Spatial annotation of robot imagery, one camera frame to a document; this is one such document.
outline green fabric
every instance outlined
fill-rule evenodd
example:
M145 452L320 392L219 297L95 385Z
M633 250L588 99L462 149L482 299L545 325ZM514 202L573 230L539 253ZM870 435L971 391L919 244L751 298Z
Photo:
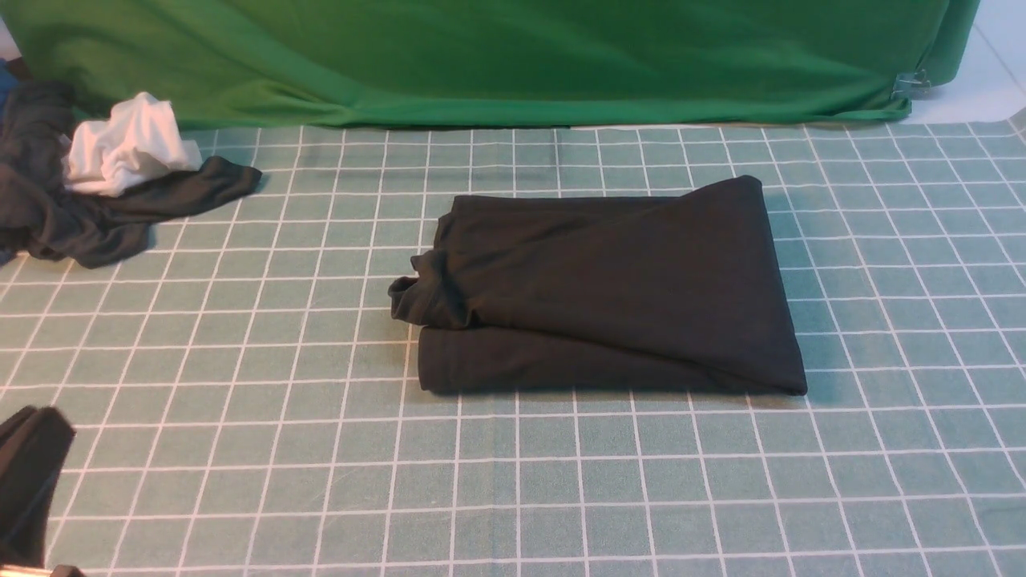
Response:
M948 0L0 0L85 108L184 127L889 120Z
M947 84L955 79L969 34L973 31L973 21L980 0L949 0L951 5L944 14L944 22L937 33L930 55L922 68L926 71L930 81L936 86Z

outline black fabric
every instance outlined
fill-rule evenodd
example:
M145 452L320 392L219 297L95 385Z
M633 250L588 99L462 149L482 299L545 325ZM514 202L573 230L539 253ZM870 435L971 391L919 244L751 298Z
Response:
M26 82L10 93L0 138L0 266L23 249L86 268L109 265L146 251L152 224L211 210L260 184L260 170L214 156L198 171L172 172L120 197L68 192L62 159L76 125L74 103L62 82Z
M457 197L418 278L436 392L559 386L804 394L761 183L679 198Z

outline folded black shirt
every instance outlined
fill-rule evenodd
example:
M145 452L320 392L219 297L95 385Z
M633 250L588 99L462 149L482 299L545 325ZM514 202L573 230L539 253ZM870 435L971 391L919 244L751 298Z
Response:
M457 197L392 315L436 392L559 386L804 394L761 183L678 198Z

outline pile of clothes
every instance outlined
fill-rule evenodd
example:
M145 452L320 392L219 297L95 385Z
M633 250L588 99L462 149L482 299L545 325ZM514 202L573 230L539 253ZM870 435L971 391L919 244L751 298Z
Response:
M7 69L7 61L0 59L0 119L3 119L3 108L7 104L7 94L17 86L17 77Z
M151 245L150 227L252 194L261 172L183 142L168 103L147 93L109 121L79 123L73 88L28 81L9 93L0 136L0 266L18 252L86 268Z

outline white cloth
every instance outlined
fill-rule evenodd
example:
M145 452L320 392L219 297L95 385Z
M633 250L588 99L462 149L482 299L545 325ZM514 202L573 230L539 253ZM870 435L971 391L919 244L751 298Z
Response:
M65 159L65 183L81 193L119 196L126 188L174 170L199 169L194 141L182 141L171 103L147 92L111 109L110 120L75 129Z

